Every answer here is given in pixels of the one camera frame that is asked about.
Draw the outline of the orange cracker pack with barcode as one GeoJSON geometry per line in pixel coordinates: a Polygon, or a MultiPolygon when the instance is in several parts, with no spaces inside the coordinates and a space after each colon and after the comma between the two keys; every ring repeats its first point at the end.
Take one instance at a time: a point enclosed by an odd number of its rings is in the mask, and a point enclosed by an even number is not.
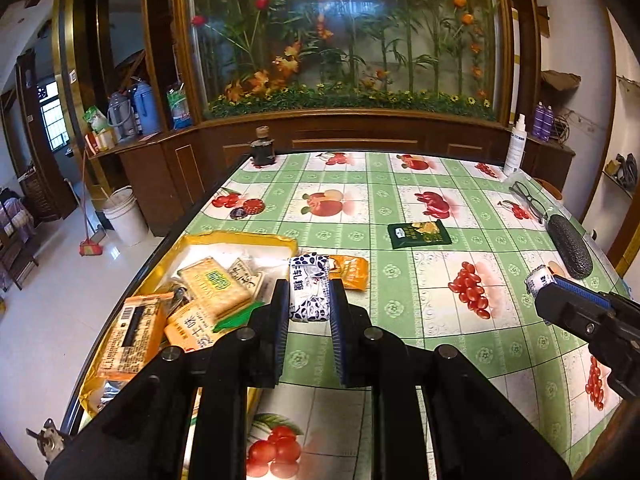
{"type": "Polygon", "coordinates": [[[96,374],[124,382],[137,375],[160,350],[170,292],[133,296],[125,300],[106,341],[96,374]]]}

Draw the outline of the black eyeglasses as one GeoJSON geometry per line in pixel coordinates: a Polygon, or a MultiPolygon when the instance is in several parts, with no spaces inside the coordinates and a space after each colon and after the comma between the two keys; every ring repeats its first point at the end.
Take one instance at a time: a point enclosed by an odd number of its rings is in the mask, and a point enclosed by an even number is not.
{"type": "Polygon", "coordinates": [[[533,196],[532,192],[529,191],[529,188],[523,182],[515,181],[509,186],[509,190],[521,200],[524,200],[540,224],[546,224],[548,222],[549,214],[547,208],[538,198],[533,196]]]}

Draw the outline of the green plaid fruit tablecloth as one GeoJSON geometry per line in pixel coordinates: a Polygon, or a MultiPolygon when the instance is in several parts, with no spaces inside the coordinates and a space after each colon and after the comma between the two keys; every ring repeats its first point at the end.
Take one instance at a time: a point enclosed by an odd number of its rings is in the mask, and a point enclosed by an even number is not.
{"type": "MultiPolygon", "coordinates": [[[[368,260],[350,292],[406,344],[458,348],[577,470],[620,398],[587,346],[536,315],[525,279],[563,272],[546,229],[501,169],[410,154],[310,153],[236,170],[188,232],[278,234],[302,252],[368,260]],[[394,249],[387,227],[440,220],[452,244],[394,249]]],[[[245,453],[252,479],[365,479],[371,395],[338,380],[325,322],[292,323],[283,373],[257,408],[245,453]]]]}

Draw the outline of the blue thermos jug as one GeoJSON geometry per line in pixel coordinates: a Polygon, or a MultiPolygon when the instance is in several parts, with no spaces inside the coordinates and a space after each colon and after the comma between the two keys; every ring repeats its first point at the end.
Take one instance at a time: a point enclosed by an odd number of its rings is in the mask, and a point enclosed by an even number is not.
{"type": "Polygon", "coordinates": [[[138,80],[134,89],[134,107],[144,136],[150,136],[162,130],[152,87],[143,80],[138,80]]]}

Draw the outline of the yellow-rimmed white foam tray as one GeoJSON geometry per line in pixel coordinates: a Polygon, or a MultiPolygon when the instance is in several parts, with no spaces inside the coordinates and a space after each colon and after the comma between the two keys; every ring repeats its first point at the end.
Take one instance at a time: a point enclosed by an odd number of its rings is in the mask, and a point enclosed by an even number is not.
{"type": "Polygon", "coordinates": [[[161,348],[212,346],[268,304],[288,277],[292,237],[251,232],[183,234],[106,323],[78,400],[93,418],[161,348]]]}

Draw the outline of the silver foil packet front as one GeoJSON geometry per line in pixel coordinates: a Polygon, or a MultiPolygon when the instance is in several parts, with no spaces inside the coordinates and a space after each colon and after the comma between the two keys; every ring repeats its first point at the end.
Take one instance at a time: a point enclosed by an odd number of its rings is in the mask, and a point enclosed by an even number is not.
{"type": "Polygon", "coordinates": [[[126,382],[120,382],[119,380],[107,380],[104,382],[104,386],[99,397],[98,410],[101,411],[104,406],[107,406],[107,404],[109,404],[126,385],[126,382]]]}

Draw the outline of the clear bag with calligraphy label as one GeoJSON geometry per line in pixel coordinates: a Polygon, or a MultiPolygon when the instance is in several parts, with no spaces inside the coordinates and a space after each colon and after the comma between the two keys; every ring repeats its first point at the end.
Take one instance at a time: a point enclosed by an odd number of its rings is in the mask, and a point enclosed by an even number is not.
{"type": "Polygon", "coordinates": [[[258,298],[262,290],[262,284],[264,284],[264,274],[262,271],[253,271],[247,263],[237,258],[233,261],[232,265],[228,267],[228,273],[235,281],[250,292],[253,300],[258,298]]]}

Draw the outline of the blue white milk candy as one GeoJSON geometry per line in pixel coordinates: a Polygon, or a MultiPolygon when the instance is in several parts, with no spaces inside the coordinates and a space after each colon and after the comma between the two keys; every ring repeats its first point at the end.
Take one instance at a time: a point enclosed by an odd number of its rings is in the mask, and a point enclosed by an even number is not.
{"type": "Polygon", "coordinates": [[[329,257],[305,252],[290,261],[290,319],[322,322],[330,316],[329,257]]]}

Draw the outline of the purple bottles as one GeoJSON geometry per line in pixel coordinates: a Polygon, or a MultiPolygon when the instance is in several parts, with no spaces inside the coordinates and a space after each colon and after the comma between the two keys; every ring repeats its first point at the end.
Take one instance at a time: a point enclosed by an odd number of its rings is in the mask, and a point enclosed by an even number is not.
{"type": "Polygon", "coordinates": [[[532,136],[541,141],[548,142],[550,140],[553,123],[554,114],[552,108],[550,106],[544,106],[544,104],[539,102],[535,108],[532,136]]]}

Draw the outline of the dark green snack packet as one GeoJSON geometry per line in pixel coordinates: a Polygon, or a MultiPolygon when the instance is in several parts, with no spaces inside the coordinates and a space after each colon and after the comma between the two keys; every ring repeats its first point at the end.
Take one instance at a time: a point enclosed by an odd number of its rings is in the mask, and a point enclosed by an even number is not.
{"type": "Polygon", "coordinates": [[[440,220],[390,224],[387,233],[394,249],[452,244],[440,220]]]}

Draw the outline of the flower display glass case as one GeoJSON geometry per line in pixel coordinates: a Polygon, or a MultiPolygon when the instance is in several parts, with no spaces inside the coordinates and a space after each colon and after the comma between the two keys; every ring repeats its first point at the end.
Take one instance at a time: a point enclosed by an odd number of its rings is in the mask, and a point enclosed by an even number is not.
{"type": "Polygon", "coordinates": [[[495,122],[508,0],[178,0],[201,118],[384,108],[495,122]]]}

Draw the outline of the Weidan soda cracker pack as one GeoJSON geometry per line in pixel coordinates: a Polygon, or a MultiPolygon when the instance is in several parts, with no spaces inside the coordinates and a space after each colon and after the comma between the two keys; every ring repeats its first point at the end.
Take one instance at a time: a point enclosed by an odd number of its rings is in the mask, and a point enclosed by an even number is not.
{"type": "Polygon", "coordinates": [[[217,324],[254,304],[250,292],[235,281],[228,270],[207,257],[177,271],[191,298],[198,301],[217,324]]]}

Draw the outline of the small orange chip bag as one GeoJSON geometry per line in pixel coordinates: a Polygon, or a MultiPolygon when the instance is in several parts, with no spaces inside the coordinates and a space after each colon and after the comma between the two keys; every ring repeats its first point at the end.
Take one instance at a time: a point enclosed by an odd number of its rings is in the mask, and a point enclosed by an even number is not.
{"type": "Polygon", "coordinates": [[[329,278],[341,280],[344,289],[364,292],[369,285],[368,260],[350,255],[329,255],[329,278]]]}

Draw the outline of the dark ink bottle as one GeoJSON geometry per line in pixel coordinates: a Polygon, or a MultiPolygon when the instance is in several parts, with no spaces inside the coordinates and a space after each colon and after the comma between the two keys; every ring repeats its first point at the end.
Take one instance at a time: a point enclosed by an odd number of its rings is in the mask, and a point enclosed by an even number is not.
{"type": "Polygon", "coordinates": [[[250,154],[256,167],[271,166],[276,162],[273,138],[268,126],[256,128],[256,139],[250,144],[250,154]]]}

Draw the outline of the large yellow biscuit pack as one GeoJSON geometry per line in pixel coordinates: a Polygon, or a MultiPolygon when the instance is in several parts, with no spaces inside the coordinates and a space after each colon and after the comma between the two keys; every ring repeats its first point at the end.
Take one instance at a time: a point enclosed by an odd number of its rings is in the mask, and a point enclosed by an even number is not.
{"type": "Polygon", "coordinates": [[[167,319],[164,333],[171,346],[193,352],[213,346],[226,333],[215,332],[214,328],[206,309],[198,301],[191,301],[167,319]]]}

